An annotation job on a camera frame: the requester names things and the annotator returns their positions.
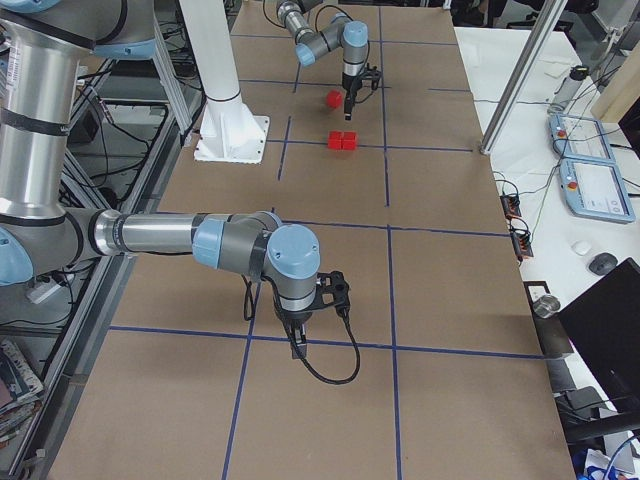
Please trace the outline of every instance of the cardboard surface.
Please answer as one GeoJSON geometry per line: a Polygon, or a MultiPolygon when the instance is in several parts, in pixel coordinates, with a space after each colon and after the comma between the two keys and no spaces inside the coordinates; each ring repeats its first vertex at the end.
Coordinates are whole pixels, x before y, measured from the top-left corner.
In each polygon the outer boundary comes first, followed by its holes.
{"type": "MultiPolygon", "coordinates": [[[[243,4],[233,45],[245,102],[272,117],[265,158],[200,163],[184,149],[160,210],[273,208],[309,226],[321,270],[351,285],[361,373],[330,386],[291,360],[268,285],[247,324],[237,275],[141,258],[51,479],[569,478],[489,162],[473,153],[472,97],[449,91],[467,88],[450,14],[345,7],[369,24],[391,87],[349,123],[324,104],[341,54],[298,72],[261,7],[243,4]],[[357,131],[360,147],[327,149],[329,130],[357,131]]],[[[307,335],[320,373],[351,373],[333,310],[307,335]]]]}
{"type": "Polygon", "coordinates": [[[222,471],[244,342],[110,332],[49,480],[222,471]]]}

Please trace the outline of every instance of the white desk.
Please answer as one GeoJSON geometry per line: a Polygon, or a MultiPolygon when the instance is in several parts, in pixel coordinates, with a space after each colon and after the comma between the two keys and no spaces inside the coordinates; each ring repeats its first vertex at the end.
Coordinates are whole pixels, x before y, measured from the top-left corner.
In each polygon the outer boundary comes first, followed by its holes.
{"type": "MultiPolygon", "coordinates": [[[[456,28],[456,36],[475,99],[476,111],[484,131],[496,109],[497,102],[515,67],[529,32],[456,28]]],[[[521,192],[534,191],[545,185],[549,172],[558,162],[553,151],[547,117],[547,106],[535,102],[548,102],[571,66],[581,63],[566,36],[553,32],[543,53],[533,68],[519,98],[519,103],[491,153],[494,171],[501,172],[514,182],[521,192]]],[[[579,92],[585,91],[585,81],[579,92]]],[[[570,113],[589,117],[590,106],[598,96],[595,88],[576,102],[570,113]]],[[[617,124],[605,124],[607,132],[616,130],[617,124]]],[[[609,135],[612,143],[628,145],[622,132],[609,135]]],[[[617,163],[625,178],[640,183],[640,161],[631,150],[614,149],[617,163]]],[[[627,185],[630,192],[637,189],[627,185]]],[[[520,208],[525,221],[534,227],[544,197],[544,190],[523,195],[520,208]]],[[[635,202],[640,214],[640,202],[635,202]]],[[[524,281],[544,280],[562,305],[569,304],[601,277],[591,273],[587,265],[598,253],[609,252],[618,260],[633,257],[640,261],[640,222],[618,225],[610,222],[578,218],[565,204],[554,176],[538,228],[533,238],[535,257],[525,260],[520,267],[524,281]],[[571,246],[584,240],[592,245],[584,257],[573,252],[571,246]]],[[[577,354],[570,355],[567,365],[578,387],[594,386],[602,398],[607,398],[584,362],[577,354]]],[[[636,462],[636,471],[640,463],[636,462]]]]}

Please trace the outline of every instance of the black monitor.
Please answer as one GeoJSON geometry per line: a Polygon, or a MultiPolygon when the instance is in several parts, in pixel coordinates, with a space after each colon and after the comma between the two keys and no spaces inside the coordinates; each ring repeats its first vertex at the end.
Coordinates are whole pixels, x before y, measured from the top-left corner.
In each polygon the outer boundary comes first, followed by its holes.
{"type": "MultiPolygon", "coordinates": [[[[574,347],[618,412],[628,414],[618,419],[618,431],[640,428],[636,424],[640,414],[638,264],[631,258],[620,263],[565,307],[559,317],[574,347]]],[[[612,433],[593,427],[592,437],[612,433]]]]}

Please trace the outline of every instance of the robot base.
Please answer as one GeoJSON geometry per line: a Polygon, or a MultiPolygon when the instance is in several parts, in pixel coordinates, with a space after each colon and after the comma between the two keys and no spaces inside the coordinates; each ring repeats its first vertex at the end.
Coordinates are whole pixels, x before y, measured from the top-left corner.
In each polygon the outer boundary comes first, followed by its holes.
{"type": "Polygon", "coordinates": [[[266,147],[269,117],[252,115],[241,104],[240,121],[232,121],[235,115],[218,112],[212,118],[209,105],[200,128],[200,141],[195,159],[204,162],[260,163],[266,147]]]}

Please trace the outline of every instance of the red block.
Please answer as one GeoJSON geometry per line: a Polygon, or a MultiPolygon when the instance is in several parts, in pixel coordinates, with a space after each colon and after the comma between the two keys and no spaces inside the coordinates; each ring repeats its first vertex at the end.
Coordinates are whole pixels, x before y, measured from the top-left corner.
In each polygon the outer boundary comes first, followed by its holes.
{"type": "Polygon", "coordinates": [[[331,108],[338,108],[342,105],[342,94],[338,90],[331,90],[327,94],[327,106],[331,108]]]}
{"type": "Polygon", "coordinates": [[[338,132],[335,130],[329,132],[327,147],[329,147],[331,150],[342,150],[342,132],[338,132]]]}
{"type": "Polygon", "coordinates": [[[356,132],[344,132],[342,150],[355,150],[356,148],[358,148],[358,134],[356,132]]]}

